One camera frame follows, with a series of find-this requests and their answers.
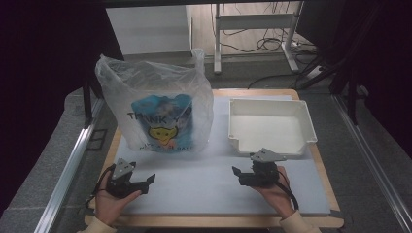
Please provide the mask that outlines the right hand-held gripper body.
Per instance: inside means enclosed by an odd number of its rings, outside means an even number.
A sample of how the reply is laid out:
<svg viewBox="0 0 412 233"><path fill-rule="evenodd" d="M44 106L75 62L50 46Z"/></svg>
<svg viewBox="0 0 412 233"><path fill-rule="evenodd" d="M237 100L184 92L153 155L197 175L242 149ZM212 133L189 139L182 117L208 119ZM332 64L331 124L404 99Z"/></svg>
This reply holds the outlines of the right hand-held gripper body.
<svg viewBox="0 0 412 233"><path fill-rule="evenodd" d="M275 161L283 160L282 156L272 150L262 148L258 152L251 152L250 158L253 162L252 173L243 173L239 177L255 177L259 179L259 186L270 187L279 182L280 174Z"/></svg>

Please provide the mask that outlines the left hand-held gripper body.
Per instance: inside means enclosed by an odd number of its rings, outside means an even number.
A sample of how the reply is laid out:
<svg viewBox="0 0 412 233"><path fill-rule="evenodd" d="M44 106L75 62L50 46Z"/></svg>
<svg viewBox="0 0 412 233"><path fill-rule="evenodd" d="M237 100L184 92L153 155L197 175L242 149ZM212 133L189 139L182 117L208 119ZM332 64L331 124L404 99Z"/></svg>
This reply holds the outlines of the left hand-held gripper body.
<svg viewBox="0 0 412 233"><path fill-rule="evenodd" d="M122 199L133 193L130 191L130 178L136 166L135 162L127 162L119 158L118 162L110 167L112 171L106 185L106 190L114 197Z"/></svg>

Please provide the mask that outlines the clear printed plastic bag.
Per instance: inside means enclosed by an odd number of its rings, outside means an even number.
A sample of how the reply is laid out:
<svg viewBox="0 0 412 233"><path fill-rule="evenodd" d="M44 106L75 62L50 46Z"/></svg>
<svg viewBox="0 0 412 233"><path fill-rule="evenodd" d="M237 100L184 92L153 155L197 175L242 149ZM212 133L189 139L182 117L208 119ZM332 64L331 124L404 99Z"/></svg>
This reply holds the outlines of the clear printed plastic bag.
<svg viewBox="0 0 412 233"><path fill-rule="evenodd" d="M151 150L146 146L147 137L131 108L134 101L150 95L189 95L192 98L193 147L183 151L199 151L208 143L214 120L214 95L205 77L204 51L194 49L191 54L192 68L150 61L130 63L105 55L97 61L95 75L130 149Z"/></svg>

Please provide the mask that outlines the person's left hand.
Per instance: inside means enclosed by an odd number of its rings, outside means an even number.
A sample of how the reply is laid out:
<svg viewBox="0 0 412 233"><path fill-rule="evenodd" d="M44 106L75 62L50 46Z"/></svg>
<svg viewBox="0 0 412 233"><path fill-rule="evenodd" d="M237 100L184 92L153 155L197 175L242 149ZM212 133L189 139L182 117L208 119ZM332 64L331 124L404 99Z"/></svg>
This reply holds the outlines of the person's left hand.
<svg viewBox="0 0 412 233"><path fill-rule="evenodd" d="M124 198L116 198L106 190L107 182L103 181L96 194L95 216L101 222L111 226L122 213L122 210L141 195L141 191L135 191Z"/></svg>

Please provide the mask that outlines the person's right hand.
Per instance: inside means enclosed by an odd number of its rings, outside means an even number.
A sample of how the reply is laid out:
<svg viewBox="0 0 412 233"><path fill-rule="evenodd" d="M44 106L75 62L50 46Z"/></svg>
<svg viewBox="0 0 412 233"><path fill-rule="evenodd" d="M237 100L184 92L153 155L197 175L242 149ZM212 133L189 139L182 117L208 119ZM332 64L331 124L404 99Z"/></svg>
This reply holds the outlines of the person's right hand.
<svg viewBox="0 0 412 233"><path fill-rule="evenodd" d="M255 187L255 191L264 198L282 219L286 219L295 213L290 196L278 185L270 188Z"/></svg>

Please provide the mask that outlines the white plastic tray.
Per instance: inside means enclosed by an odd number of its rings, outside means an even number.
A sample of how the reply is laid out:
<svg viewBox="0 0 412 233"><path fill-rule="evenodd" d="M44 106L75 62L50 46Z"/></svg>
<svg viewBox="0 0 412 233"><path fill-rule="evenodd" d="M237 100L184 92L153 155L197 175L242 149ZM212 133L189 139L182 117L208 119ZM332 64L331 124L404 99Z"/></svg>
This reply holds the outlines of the white plastic tray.
<svg viewBox="0 0 412 233"><path fill-rule="evenodd" d="M262 148L299 157L318 142L305 101L229 100L228 139L240 153Z"/></svg>

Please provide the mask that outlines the black metal stand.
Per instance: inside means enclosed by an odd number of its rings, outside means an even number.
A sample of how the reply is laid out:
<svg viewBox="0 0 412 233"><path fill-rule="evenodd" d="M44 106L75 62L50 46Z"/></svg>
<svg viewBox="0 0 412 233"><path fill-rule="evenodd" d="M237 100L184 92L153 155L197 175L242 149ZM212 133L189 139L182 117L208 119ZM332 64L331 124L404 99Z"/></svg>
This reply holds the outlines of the black metal stand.
<svg viewBox="0 0 412 233"><path fill-rule="evenodd" d="M347 115L354 125L358 124L356 117L356 100L357 100L357 82L352 72L352 62L349 58L343 58L336 64L327 68L325 71L321 72L319 75L315 76L311 80L300 84L296 89L306 89L315 83L318 83L330 76L333 79L329 85L329 92L332 95L340 94L345 86L348 86L347 91Z"/></svg>
<svg viewBox="0 0 412 233"><path fill-rule="evenodd" d="M93 120L90 93L93 92L98 99L103 99L103 92L99 81L91 75L85 75L82 91L85 110L84 129L87 129L91 126Z"/></svg>

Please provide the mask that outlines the dark curtain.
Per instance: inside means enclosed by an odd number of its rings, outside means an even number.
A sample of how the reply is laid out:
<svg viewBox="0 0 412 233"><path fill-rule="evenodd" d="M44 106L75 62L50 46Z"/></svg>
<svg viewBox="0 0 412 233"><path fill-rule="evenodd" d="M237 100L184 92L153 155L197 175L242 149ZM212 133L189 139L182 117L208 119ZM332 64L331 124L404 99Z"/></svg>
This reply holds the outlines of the dark curtain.
<svg viewBox="0 0 412 233"><path fill-rule="evenodd" d="M412 158L412 0L306 0L297 33L334 64L376 3L382 8L365 32L353 76L368 91L371 113Z"/></svg>
<svg viewBox="0 0 412 233"><path fill-rule="evenodd" d="M0 0L0 216L58 125L66 96L96 81L101 54L121 57L104 6Z"/></svg>

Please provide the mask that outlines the white panel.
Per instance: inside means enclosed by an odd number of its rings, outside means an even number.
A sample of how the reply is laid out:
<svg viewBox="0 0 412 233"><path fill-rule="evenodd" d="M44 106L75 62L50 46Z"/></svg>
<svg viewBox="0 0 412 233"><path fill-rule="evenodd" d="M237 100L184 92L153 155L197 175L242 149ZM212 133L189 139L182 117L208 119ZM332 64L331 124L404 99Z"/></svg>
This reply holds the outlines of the white panel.
<svg viewBox="0 0 412 233"><path fill-rule="evenodd" d="M122 54L191 51L191 16L185 5L106 12Z"/></svg>

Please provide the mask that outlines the aluminium rail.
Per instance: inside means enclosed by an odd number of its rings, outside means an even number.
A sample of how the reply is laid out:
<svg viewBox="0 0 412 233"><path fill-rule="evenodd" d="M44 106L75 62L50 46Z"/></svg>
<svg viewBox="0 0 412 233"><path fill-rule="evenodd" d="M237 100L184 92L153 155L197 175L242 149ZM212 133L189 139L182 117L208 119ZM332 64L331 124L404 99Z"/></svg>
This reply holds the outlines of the aluminium rail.
<svg viewBox="0 0 412 233"><path fill-rule="evenodd" d="M402 231L404 233L412 233L412 214L384 172L384 169L376 158L371 146L364 138L361 129L350 119L348 115L348 107L345 105L344 100L338 95L332 95L331 99L343 118L343 121L347 125L350 134L354 138L366 165L381 189L382 194L386 198Z"/></svg>
<svg viewBox="0 0 412 233"><path fill-rule="evenodd" d="M68 157L65 167L51 194L51 198L33 233L49 233L52 229L71 182L77 172L78 166L81 163L84 152L86 151L86 146L97 121L96 118L99 116L103 105L103 99L97 99L93 104L89 126L80 131L76 144Z"/></svg>

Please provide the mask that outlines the white metal desk frame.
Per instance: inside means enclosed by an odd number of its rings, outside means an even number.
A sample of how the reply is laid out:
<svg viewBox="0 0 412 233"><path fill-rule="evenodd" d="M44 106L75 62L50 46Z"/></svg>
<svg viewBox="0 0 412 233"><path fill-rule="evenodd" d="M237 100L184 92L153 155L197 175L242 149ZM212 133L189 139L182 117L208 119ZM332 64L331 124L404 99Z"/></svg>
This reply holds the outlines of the white metal desk frame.
<svg viewBox="0 0 412 233"><path fill-rule="evenodd" d="M282 51L293 73L298 72L298 66L292 56L292 38L297 27L303 1L298 1L292 13L275 15L242 15L225 16L221 14L220 5L215 5L213 14L215 23L214 72L222 72L221 31L241 29L288 29L288 37L281 43Z"/></svg>

